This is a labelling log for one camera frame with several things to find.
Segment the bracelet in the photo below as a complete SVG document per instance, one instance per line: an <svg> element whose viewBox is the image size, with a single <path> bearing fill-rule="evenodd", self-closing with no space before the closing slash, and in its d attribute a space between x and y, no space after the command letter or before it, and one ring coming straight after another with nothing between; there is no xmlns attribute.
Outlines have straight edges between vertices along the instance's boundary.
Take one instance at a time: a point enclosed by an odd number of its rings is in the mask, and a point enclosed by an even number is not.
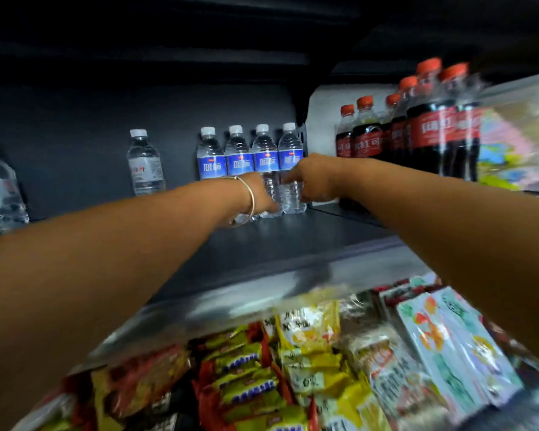
<svg viewBox="0 0 539 431"><path fill-rule="evenodd" d="M252 197L252 210L251 210L251 212L249 212L248 219L246 221L242 222L242 223L239 223L239 222L236 221L236 218L233 218L231 220L231 222L230 222L230 227L237 228L237 227L241 227L243 224L247 224L251 220L251 218L253 217L253 212L256 210L256 198L253 196L252 188L249 186L248 183L246 183L242 178L238 177L237 175L225 176L225 177L220 177L220 178L229 178L231 180L239 180L242 183L244 183L245 187L248 188L249 194Z"/></svg>

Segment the cola bottle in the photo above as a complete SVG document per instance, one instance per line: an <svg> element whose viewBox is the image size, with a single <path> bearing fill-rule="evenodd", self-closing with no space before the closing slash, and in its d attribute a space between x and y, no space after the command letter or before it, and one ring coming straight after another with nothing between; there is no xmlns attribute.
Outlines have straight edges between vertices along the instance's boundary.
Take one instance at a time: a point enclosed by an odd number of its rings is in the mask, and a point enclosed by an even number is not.
<svg viewBox="0 0 539 431"><path fill-rule="evenodd" d="M336 155L351 157L351 129L353 127L353 104L341 107L341 121L336 129Z"/></svg>
<svg viewBox="0 0 539 431"><path fill-rule="evenodd" d="M417 65L418 85L407 110L411 167L448 177L455 160L455 100L439 81L441 59Z"/></svg>
<svg viewBox="0 0 539 431"><path fill-rule="evenodd" d="M409 166L409 146L405 140L405 126L407 124L406 110L411 99L411 91L417 86L417 77L410 76L399 82L399 95L401 99L395 107L391 120L391 153L392 162L400 166Z"/></svg>
<svg viewBox="0 0 539 431"><path fill-rule="evenodd" d="M477 181L477 160L481 147L481 110L476 99L479 77L468 76L467 63L459 63L441 73L443 88L455 100L455 159L452 176Z"/></svg>
<svg viewBox="0 0 539 431"><path fill-rule="evenodd" d="M359 111L351 134L352 157L379 159L381 156L381 125L373 111L373 106L372 95L358 99Z"/></svg>
<svg viewBox="0 0 539 431"><path fill-rule="evenodd" d="M391 148L391 121L395 113L397 103L401 99L399 93L392 93L385 99L387 109L385 113L380 117L379 122L381 124L381 160L392 163L393 162L393 150Z"/></svg>

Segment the white bottle cap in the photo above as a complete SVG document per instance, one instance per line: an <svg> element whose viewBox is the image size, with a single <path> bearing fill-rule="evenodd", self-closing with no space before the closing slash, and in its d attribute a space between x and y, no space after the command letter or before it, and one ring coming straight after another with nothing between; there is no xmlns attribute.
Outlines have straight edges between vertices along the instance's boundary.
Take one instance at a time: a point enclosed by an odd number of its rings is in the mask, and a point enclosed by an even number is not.
<svg viewBox="0 0 539 431"><path fill-rule="evenodd" d="M148 132L144 129L130 130L131 137L148 137Z"/></svg>
<svg viewBox="0 0 539 431"><path fill-rule="evenodd" d="M244 132L244 129L242 128L241 125L231 125L230 126L230 134L243 133L243 132Z"/></svg>
<svg viewBox="0 0 539 431"><path fill-rule="evenodd" d="M202 136L213 136L216 134L216 129L214 127L202 127L200 131L202 132Z"/></svg>

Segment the bottle cap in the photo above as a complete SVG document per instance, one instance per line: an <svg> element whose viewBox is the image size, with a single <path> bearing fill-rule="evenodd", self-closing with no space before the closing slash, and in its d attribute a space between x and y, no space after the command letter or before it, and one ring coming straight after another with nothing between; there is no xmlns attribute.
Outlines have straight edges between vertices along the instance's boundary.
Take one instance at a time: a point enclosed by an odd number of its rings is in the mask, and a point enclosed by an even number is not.
<svg viewBox="0 0 539 431"><path fill-rule="evenodd" d="M401 95L399 93L392 93L391 95L388 95L385 99L385 103L391 107L395 106L397 102L401 99Z"/></svg>
<svg viewBox="0 0 539 431"><path fill-rule="evenodd" d="M362 96L358 99L358 108L370 107L374 105L373 95Z"/></svg>
<svg viewBox="0 0 539 431"><path fill-rule="evenodd" d="M216 129L214 127L202 127L200 130L202 136L215 135Z"/></svg>
<svg viewBox="0 0 539 431"><path fill-rule="evenodd" d="M429 71L440 71L441 70L441 59L438 57L433 57L431 59L424 60L417 64L417 75L423 74L424 72Z"/></svg>
<svg viewBox="0 0 539 431"><path fill-rule="evenodd" d="M243 133L244 129L241 125L230 125L230 134Z"/></svg>
<svg viewBox="0 0 539 431"><path fill-rule="evenodd" d="M414 88L415 86L417 86L417 77L415 76L405 77L399 82L399 90L402 92Z"/></svg>
<svg viewBox="0 0 539 431"><path fill-rule="evenodd" d="M130 137L148 137L148 132L144 129L130 130Z"/></svg>
<svg viewBox="0 0 539 431"><path fill-rule="evenodd" d="M441 72L441 78L443 80L452 79L453 77L467 75L468 72L469 72L468 63L458 63L456 65L450 66L447 69L444 69L443 72Z"/></svg>
<svg viewBox="0 0 539 431"><path fill-rule="evenodd" d="M351 115L355 113L355 106L353 104L346 104L341 107L341 116Z"/></svg>

